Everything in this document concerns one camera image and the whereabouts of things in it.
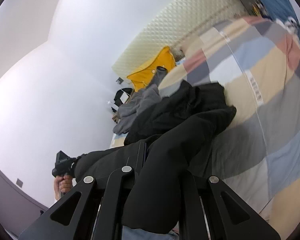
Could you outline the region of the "person's left hand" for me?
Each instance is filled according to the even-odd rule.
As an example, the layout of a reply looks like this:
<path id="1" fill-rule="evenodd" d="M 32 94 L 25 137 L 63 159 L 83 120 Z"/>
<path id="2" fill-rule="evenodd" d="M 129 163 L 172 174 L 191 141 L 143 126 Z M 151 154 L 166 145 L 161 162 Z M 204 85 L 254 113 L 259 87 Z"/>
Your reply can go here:
<path id="1" fill-rule="evenodd" d="M 62 193 L 67 193 L 73 188 L 72 176 L 56 176 L 53 182 L 53 189 L 55 192 L 55 200 L 61 198 Z"/>

